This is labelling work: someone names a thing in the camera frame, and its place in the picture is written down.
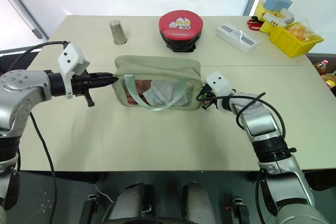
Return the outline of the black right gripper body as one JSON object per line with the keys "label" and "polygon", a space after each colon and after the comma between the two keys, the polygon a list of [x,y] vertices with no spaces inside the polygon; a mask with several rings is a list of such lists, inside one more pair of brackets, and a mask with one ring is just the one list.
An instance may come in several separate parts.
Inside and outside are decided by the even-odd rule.
{"label": "black right gripper body", "polygon": [[208,84],[205,84],[197,95],[197,101],[202,102],[203,110],[207,110],[213,104],[218,108],[217,100],[211,100],[212,97],[215,97],[212,88]]}

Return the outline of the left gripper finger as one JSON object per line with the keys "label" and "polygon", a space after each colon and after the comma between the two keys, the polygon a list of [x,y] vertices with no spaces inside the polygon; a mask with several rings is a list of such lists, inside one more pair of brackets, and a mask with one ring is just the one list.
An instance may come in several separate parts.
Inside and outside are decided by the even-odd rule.
{"label": "left gripper finger", "polygon": [[95,72],[90,74],[91,79],[113,79],[113,74],[108,72]]}
{"label": "left gripper finger", "polygon": [[106,87],[109,85],[114,84],[117,82],[118,78],[100,78],[100,79],[94,79],[90,81],[91,87]]}

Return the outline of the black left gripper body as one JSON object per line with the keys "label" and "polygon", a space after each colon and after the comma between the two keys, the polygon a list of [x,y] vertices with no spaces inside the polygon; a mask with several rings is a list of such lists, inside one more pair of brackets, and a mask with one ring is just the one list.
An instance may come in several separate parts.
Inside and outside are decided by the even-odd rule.
{"label": "black left gripper body", "polygon": [[89,90],[93,88],[89,73],[83,72],[80,75],[73,75],[71,79],[72,93],[75,96],[84,96],[88,107],[95,105]]}

